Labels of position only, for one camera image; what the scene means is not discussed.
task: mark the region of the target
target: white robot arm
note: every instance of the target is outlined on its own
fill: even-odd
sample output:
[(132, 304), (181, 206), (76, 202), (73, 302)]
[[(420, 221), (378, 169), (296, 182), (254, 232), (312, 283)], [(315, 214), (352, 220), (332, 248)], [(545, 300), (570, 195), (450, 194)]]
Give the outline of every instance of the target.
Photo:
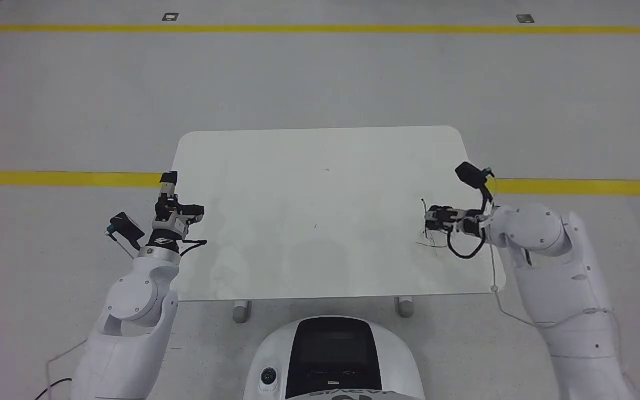
[[(169, 289), (180, 263), (176, 242), (184, 240), (189, 225), (204, 214), (202, 206), (178, 203), (176, 180), (176, 172), (162, 175), (153, 233), (142, 249), (137, 239), (143, 234), (126, 215), (111, 220), (107, 234), (122, 233), (140, 251), (131, 273), (109, 290), (73, 377), (72, 400), (146, 399), (155, 384), (178, 308), (178, 297)], [(123, 321), (153, 330), (125, 337)]]
[[(470, 186), (484, 187), (486, 171), (463, 163), (456, 172)], [(492, 200), (486, 193), (483, 205)], [(576, 214), (559, 216), (541, 204), (489, 213), (432, 206), (425, 214), (425, 230), (444, 231), (448, 237), (457, 230), (508, 249), (531, 319), (521, 321), (535, 326), (547, 343), (561, 399), (636, 399), (620, 365), (613, 306)], [(549, 265), (533, 266), (529, 252), (550, 257)], [(492, 288), (499, 301), (497, 290)]]

